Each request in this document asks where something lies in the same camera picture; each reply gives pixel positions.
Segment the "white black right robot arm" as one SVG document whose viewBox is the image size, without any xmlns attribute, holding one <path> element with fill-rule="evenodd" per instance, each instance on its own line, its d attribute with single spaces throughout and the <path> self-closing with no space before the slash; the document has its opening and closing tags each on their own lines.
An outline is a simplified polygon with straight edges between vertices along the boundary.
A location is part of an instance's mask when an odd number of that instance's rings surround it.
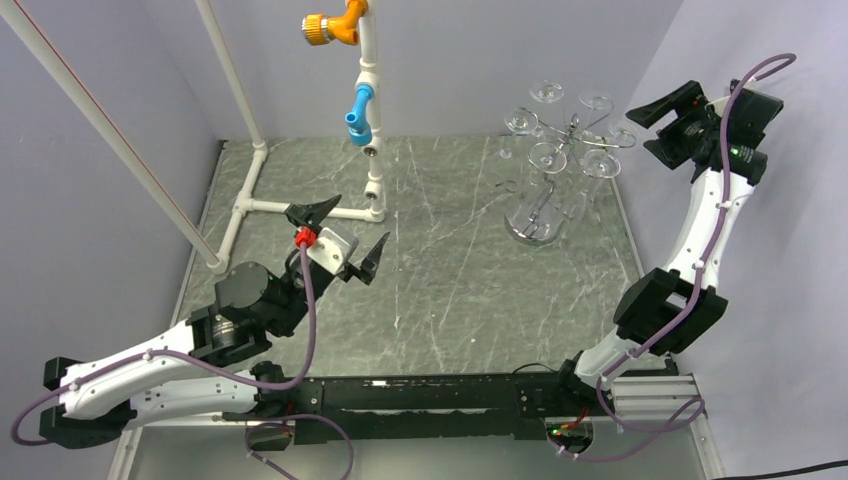
<svg viewBox="0 0 848 480">
<path fill-rule="evenodd" d="M 768 157 L 757 148 L 783 106 L 781 99 L 758 92 L 754 81 L 738 96 L 710 101 L 701 85 L 689 80 L 626 112 L 643 128 L 675 114 L 643 145 L 671 170 L 694 163 L 690 202 L 669 259 L 625 292 L 614 313 L 614 330 L 563 363 L 550 391 L 557 411 L 578 413 L 598 390 L 609 390 L 635 359 L 679 354 L 723 316 L 728 302 L 717 292 L 723 250 L 766 171 Z"/>
</svg>

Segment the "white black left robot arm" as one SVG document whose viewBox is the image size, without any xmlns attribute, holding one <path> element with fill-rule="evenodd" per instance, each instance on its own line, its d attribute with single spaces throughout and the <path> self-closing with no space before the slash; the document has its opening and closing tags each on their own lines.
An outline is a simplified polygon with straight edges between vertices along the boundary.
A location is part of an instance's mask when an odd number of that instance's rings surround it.
<svg viewBox="0 0 848 480">
<path fill-rule="evenodd" d="M 324 220 L 332 197 L 286 209 L 294 247 L 280 272 L 246 261 L 214 287 L 212 302 L 154 338 L 92 361 L 44 369 L 38 444 L 85 449 L 158 421 L 211 412 L 279 417 L 304 382 L 317 343 L 317 301 L 335 281 L 376 277 L 386 239 L 359 264 L 358 238 Z"/>
</svg>

